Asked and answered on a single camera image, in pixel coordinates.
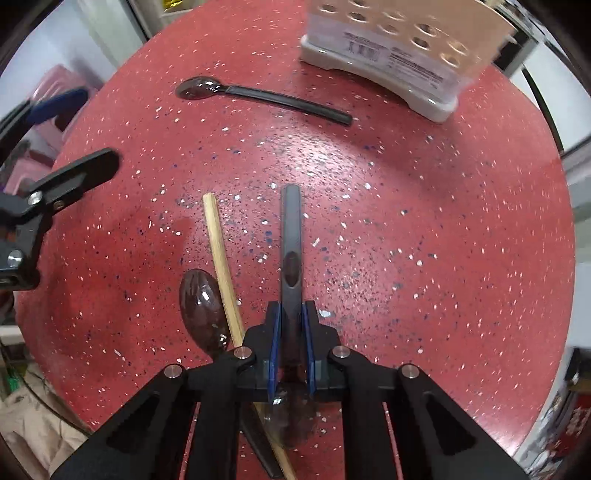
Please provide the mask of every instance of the long-handled spoon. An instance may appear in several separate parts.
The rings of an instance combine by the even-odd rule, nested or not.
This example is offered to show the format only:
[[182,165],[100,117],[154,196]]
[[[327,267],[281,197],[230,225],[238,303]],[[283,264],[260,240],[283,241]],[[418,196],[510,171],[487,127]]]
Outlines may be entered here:
[[280,444],[293,448],[307,439],[316,419],[316,405],[301,378],[301,192],[295,184],[281,191],[281,256],[282,378],[272,402],[265,404],[265,424]]
[[319,103],[309,102],[282,93],[269,92],[268,90],[241,87],[239,85],[223,85],[214,77],[193,77],[184,80],[177,86],[175,94],[183,100],[202,100],[213,95],[230,95],[320,116],[347,127],[353,122],[353,117],[348,113]]

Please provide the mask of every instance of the label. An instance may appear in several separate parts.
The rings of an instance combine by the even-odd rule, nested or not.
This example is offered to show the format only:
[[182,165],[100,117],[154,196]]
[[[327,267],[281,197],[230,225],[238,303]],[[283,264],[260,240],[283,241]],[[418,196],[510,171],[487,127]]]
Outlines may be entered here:
[[309,15],[308,37],[317,47],[370,65],[442,101],[455,98],[470,80],[421,53],[418,47],[320,15]]

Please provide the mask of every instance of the brown spoon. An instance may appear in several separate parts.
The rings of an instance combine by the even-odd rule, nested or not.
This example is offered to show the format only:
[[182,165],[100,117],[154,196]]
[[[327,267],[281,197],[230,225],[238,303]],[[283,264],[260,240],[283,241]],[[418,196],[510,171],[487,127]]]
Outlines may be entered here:
[[[212,360],[228,347],[230,332],[217,280],[198,268],[185,272],[178,290],[183,323],[193,341]],[[272,479],[283,472],[252,403],[241,403],[240,428]]]

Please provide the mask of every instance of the spoon handle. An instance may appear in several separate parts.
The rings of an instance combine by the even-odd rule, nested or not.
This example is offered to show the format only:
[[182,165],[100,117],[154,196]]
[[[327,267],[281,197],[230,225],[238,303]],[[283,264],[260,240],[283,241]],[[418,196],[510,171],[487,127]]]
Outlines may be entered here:
[[267,475],[277,480],[283,478],[283,472],[277,462],[271,442],[265,434],[261,418],[252,403],[243,402],[240,404],[240,428],[242,433],[251,444],[252,451],[259,459]]
[[301,192],[288,183],[281,191],[281,366],[301,364]]
[[247,98],[258,100],[264,103],[271,103],[273,105],[282,106],[291,110],[309,113],[311,115],[320,116],[331,120],[341,125],[349,127],[353,122],[353,117],[348,113],[335,110],[328,106],[320,105],[319,103],[309,102],[301,98],[283,95],[282,93],[269,92],[267,90],[259,90],[257,88],[241,87],[239,85],[230,85],[224,94],[234,97]]

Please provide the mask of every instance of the black clamp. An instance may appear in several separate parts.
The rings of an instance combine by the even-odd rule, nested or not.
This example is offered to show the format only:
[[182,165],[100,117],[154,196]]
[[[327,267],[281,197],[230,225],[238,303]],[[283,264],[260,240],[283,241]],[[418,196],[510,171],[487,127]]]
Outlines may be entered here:
[[[87,99],[85,89],[75,89],[36,104],[27,100],[14,108],[0,121],[0,165],[33,125],[80,108]],[[39,285],[37,261],[53,215],[112,179],[118,170],[119,154],[105,148],[36,182],[26,198],[0,192],[1,290],[31,290]]]
[[[197,422],[187,480],[233,480],[238,414],[267,401],[268,362],[277,302],[265,323],[246,331],[242,347],[209,365],[165,367],[94,433],[52,480],[176,480]],[[346,480],[395,480],[388,419],[404,480],[527,480],[525,472],[419,367],[376,365],[340,345],[305,303],[317,351],[319,402],[342,403]]]

